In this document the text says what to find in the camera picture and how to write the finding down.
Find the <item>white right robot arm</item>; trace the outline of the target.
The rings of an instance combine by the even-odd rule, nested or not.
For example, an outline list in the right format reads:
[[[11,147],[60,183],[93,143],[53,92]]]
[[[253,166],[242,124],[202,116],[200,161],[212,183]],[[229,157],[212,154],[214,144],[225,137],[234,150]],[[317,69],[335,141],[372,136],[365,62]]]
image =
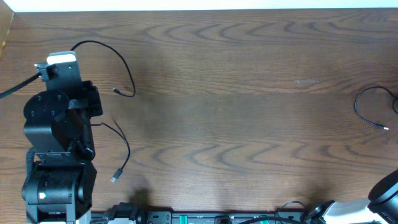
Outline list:
[[[308,212],[307,223],[397,224],[397,171],[381,179],[365,198],[349,202],[327,201]]]

